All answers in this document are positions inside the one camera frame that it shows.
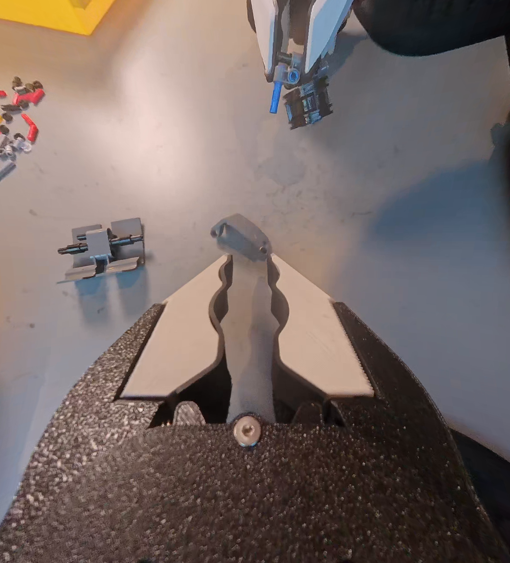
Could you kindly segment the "yellow plastic bin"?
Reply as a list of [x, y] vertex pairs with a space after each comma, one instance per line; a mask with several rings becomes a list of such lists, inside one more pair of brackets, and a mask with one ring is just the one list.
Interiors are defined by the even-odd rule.
[[0, 1], [0, 19], [89, 36], [114, 1]]

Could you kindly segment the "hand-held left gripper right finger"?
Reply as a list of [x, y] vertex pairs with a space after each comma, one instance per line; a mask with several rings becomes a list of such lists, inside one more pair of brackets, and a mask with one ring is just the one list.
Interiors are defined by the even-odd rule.
[[375, 389], [334, 299], [278, 255], [267, 259], [273, 336], [272, 399], [278, 423], [308, 403], [373, 398]]

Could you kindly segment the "black wheel brick assembly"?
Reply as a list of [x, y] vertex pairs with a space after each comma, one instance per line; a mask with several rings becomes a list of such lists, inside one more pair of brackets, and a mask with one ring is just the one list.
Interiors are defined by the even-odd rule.
[[[300, 80], [293, 86], [287, 84], [287, 72], [292, 67], [300, 72]], [[311, 76], [303, 79], [301, 55], [284, 52], [279, 54], [274, 81], [282, 82], [280, 102], [284, 103], [291, 130], [315, 124], [333, 113], [328, 92], [328, 70], [328, 65], [320, 59]]]

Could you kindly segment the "pile of small brick pieces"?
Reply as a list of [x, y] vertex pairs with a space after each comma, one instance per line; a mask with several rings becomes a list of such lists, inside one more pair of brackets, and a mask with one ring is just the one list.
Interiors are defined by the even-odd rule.
[[0, 183], [29, 154], [40, 136], [32, 113], [45, 99], [41, 81], [12, 77], [8, 88], [0, 87]]

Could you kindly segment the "grey hinged panel piece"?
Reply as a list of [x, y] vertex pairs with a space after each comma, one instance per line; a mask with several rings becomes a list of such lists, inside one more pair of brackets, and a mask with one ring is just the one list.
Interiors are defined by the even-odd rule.
[[211, 227], [210, 235], [221, 250], [242, 255], [252, 262], [267, 262], [272, 254], [269, 237], [239, 213], [219, 220]]

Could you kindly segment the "grey brick panel assembly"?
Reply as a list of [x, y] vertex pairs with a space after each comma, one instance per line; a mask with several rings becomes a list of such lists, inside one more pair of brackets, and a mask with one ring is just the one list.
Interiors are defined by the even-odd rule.
[[105, 227], [95, 224], [73, 228], [71, 236], [72, 243], [57, 250], [59, 255], [73, 259], [64, 282], [134, 271], [145, 264], [144, 227], [139, 217], [112, 221]]

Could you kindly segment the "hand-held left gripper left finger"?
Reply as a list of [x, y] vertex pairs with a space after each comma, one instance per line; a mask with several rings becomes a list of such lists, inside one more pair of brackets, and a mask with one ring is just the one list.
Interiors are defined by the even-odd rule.
[[184, 401], [195, 403], [206, 423], [226, 422], [232, 381], [221, 322], [232, 275], [232, 256], [223, 255], [161, 304], [118, 399], [160, 403], [159, 422]]

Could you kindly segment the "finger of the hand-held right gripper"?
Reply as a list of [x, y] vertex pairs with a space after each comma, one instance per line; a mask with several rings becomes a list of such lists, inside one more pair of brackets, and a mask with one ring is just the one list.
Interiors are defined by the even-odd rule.
[[352, 9], [353, 1], [311, 1], [303, 44], [303, 75], [310, 76], [319, 60], [332, 53], [336, 35]]
[[283, 51], [283, 24], [288, 27], [285, 16], [289, 1], [248, 1], [248, 22], [255, 32], [259, 52], [263, 61], [267, 82], [275, 79], [275, 68], [279, 64], [279, 54]]

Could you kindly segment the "grey desk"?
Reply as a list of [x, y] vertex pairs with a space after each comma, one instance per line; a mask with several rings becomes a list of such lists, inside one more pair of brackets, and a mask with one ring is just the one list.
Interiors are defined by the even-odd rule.
[[[0, 21], [0, 87], [43, 82], [40, 136], [0, 183], [0, 471], [70, 385], [212, 262], [242, 213], [347, 303], [447, 419], [510, 457], [510, 201], [492, 126], [502, 38], [393, 56], [351, 18], [332, 116], [289, 130], [238, 1], [118, 1], [91, 37]], [[139, 217], [144, 266], [64, 282], [71, 230]]]

